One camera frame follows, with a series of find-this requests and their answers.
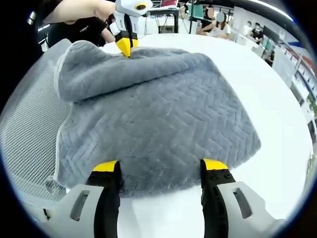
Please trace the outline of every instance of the ceiling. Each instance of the ceiling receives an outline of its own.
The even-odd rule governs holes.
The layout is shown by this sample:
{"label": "ceiling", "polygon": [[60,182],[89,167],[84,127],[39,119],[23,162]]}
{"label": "ceiling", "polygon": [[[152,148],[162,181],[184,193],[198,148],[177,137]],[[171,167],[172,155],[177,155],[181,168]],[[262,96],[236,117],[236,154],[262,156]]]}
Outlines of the ceiling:
{"label": "ceiling", "polygon": [[[279,8],[280,10],[287,13],[290,17],[294,19],[294,16],[290,13],[290,10],[281,0],[261,0],[266,2],[272,6]],[[212,4],[212,5],[221,5],[234,8],[235,6],[242,7],[247,11],[254,12],[258,15],[261,15],[279,26],[283,27],[286,31],[292,34],[296,39],[300,40],[302,32],[299,30],[298,25],[292,22],[290,19],[286,18],[285,16],[281,15],[280,13],[258,4],[256,2],[248,1],[248,0],[201,0],[199,1],[202,4]]]}

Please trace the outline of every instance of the chevron pattern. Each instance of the chevron pattern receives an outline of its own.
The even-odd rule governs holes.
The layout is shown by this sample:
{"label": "chevron pattern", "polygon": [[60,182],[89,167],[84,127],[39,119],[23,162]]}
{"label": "chevron pattern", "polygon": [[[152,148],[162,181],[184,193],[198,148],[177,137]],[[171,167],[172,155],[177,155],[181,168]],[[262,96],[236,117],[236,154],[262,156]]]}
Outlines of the chevron pattern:
{"label": "chevron pattern", "polygon": [[79,42],[60,64],[57,93],[74,102],[57,135],[63,186],[119,160],[123,196],[186,189],[200,183],[200,159],[233,168],[261,146],[238,97],[203,54],[140,48],[127,59]]}

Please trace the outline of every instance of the gray fleece blanket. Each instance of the gray fleece blanket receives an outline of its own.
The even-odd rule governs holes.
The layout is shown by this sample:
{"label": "gray fleece blanket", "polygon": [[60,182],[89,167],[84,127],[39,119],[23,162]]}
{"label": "gray fleece blanket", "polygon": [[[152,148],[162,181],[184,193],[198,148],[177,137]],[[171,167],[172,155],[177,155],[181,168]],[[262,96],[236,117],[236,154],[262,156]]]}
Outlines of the gray fleece blanket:
{"label": "gray fleece blanket", "polygon": [[200,159],[233,168],[261,146],[238,97],[203,54],[137,48],[126,58],[79,41],[59,59],[54,87],[71,102],[53,177],[67,188],[119,160],[124,196],[186,189],[200,183]]}

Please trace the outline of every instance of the gray mesh chair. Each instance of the gray mesh chair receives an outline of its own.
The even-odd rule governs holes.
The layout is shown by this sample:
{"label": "gray mesh chair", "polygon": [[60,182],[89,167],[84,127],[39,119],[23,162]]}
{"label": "gray mesh chair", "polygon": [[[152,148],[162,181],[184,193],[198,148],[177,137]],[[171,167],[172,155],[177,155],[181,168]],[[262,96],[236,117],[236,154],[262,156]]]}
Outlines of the gray mesh chair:
{"label": "gray mesh chair", "polygon": [[30,68],[9,98],[0,117],[0,150],[7,174],[20,199],[53,208],[66,194],[57,186],[49,193],[46,178],[55,170],[55,141],[70,105],[53,89],[53,71],[71,45],[62,40]]}

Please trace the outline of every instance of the white round table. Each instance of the white round table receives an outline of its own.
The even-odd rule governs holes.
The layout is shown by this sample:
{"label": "white round table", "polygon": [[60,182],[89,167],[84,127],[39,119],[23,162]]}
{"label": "white round table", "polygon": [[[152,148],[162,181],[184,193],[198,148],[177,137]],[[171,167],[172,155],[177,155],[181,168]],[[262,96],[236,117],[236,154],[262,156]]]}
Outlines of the white round table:
{"label": "white round table", "polygon": [[[140,47],[179,48],[209,56],[232,86],[262,143],[231,172],[266,202],[276,219],[287,218],[303,193],[312,141],[300,106],[279,75],[259,56],[234,42],[198,35],[159,34]],[[119,53],[114,43],[108,53]],[[146,199],[122,199],[118,237],[203,237],[201,188]]]}

